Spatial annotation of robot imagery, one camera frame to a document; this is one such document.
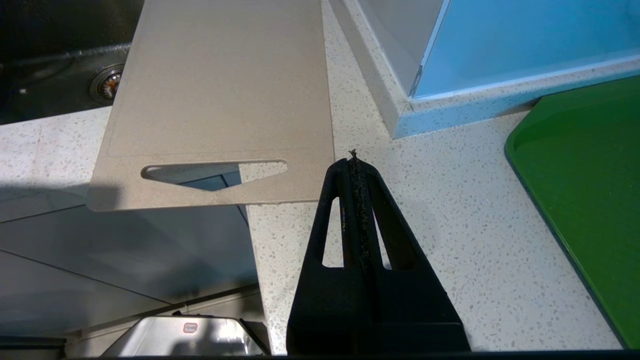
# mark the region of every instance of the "black sink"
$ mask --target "black sink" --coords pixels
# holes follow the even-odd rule
[[[0,125],[111,105],[142,5],[0,1]]]

